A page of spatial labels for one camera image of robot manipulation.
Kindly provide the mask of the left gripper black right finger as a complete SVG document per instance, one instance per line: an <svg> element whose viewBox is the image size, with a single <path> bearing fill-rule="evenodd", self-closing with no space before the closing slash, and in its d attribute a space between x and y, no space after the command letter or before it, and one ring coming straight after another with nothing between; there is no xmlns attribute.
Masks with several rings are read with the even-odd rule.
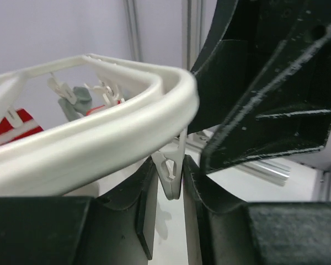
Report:
<svg viewBox="0 0 331 265"><path fill-rule="evenodd" d="M248 203L183 162L189 264L331 264L331 202Z"/></svg>

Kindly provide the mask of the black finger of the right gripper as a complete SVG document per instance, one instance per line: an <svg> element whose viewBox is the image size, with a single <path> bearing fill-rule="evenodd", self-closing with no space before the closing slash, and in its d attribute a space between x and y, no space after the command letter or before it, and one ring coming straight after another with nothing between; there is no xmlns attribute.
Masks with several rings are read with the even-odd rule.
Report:
<svg viewBox="0 0 331 265"><path fill-rule="evenodd" d="M217 2L191 70L200 106L189 132L223 123L300 15L331 15L331 1Z"/></svg>
<svg viewBox="0 0 331 265"><path fill-rule="evenodd" d="M322 150L331 130L331 15L300 15L202 151L212 173Z"/></svg>

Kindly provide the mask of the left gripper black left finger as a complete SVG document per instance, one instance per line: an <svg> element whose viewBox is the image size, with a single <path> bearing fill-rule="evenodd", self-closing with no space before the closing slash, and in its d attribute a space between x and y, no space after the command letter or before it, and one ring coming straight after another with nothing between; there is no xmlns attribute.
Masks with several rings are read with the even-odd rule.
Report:
<svg viewBox="0 0 331 265"><path fill-rule="evenodd" d="M152 159L93 197L0 197L0 264L147 264L158 176Z"/></svg>

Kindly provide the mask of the white hanger clip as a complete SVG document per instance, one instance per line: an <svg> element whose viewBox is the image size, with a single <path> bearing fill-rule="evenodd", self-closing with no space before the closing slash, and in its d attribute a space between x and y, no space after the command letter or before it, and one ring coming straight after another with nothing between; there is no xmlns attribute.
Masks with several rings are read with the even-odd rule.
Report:
<svg viewBox="0 0 331 265"><path fill-rule="evenodd" d="M187 128L179 135L178 147L170 151L157 151L151 155L168 200L180 198Z"/></svg>

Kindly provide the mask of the white plastic clip hanger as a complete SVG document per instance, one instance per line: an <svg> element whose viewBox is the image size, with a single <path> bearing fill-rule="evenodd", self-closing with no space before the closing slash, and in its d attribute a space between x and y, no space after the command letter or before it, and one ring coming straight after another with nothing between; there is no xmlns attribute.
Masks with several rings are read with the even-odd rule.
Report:
<svg viewBox="0 0 331 265"><path fill-rule="evenodd" d="M32 78L88 65L134 92L125 103L0 146L0 197L64 195L184 136L199 107L187 70L78 55L0 75L0 120Z"/></svg>

